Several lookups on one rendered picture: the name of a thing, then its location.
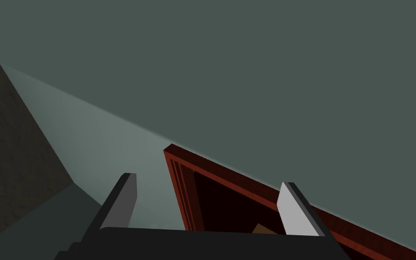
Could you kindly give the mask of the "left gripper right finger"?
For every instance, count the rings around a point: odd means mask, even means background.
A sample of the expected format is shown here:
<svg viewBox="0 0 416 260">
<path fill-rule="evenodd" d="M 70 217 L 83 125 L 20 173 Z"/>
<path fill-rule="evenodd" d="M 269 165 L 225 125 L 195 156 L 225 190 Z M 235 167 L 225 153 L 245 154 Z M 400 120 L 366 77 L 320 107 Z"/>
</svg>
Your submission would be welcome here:
<svg viewBox="0 0 416 260">
<path fill-rule="evenodd" d="M 291 183 L 283 182 L 277 199 L 277 209 L 287 235 L 324 237 Z"/>
</svg>

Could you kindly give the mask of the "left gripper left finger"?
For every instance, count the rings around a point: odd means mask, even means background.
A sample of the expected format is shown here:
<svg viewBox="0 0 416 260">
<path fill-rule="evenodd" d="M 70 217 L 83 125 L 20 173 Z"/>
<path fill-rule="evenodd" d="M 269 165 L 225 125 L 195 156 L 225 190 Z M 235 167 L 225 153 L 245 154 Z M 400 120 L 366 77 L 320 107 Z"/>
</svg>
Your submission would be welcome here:
<svg viewBox="0 0 416 260">
<path fill-rule="evenodd" d="M 124 173 L 113 187 L 89 226 L 90 231 L 101 228 L 127 228 L 137 201 L 137 178 Z"/>
</svg>

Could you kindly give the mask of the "dark red wooden door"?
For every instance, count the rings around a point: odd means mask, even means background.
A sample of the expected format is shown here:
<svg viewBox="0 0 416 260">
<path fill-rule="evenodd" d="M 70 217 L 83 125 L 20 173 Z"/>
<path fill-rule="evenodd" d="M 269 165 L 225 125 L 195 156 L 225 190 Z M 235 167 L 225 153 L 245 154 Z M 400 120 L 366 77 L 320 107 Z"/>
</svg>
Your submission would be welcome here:
<svg viewBox="0 0 416 260">
<path fill-rule="evenodd" d="M 171 144 L 164 149 L 186 230 L 285 234 L 279 191 Z M 416 251 L 314 208 L 351 260 L 416 260 Z"/>
</svg>

